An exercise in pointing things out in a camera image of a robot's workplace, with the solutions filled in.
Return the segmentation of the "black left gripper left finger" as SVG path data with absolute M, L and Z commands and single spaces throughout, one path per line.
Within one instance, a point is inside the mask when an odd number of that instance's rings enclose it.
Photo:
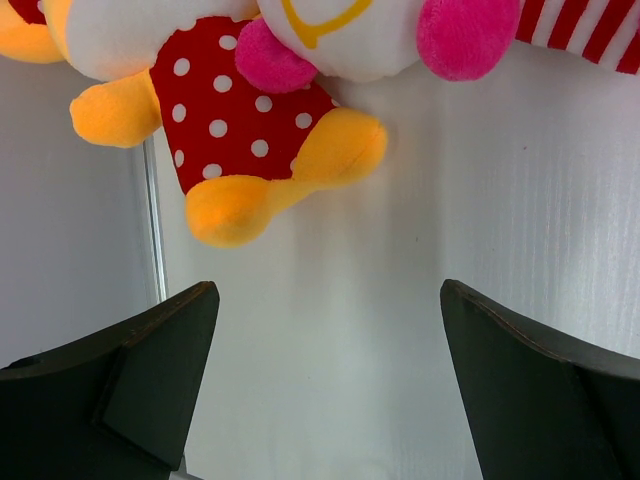
M 203 281 L 2 368 L 2 478 L 169 478 L 184 456 L 219 303 Z

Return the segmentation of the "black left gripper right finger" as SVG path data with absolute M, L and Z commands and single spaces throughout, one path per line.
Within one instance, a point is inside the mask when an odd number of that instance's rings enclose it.
M 441 311 L 486 479 L 636 479 L 639 361 L 447 280 Z

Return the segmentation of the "orange plush polka dress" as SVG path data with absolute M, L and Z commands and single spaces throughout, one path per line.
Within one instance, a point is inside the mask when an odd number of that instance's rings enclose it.
M 94 80 L 70 104 L 85 141 L 130 148 L 166 134 L 192 234 L 215 247 L 258 237 L 308 195 L 356 182 L 387 132 L 313 80 L 268 93 L 237 67 L 252 1 L 5 1 L 1 53 L 64 61 Z

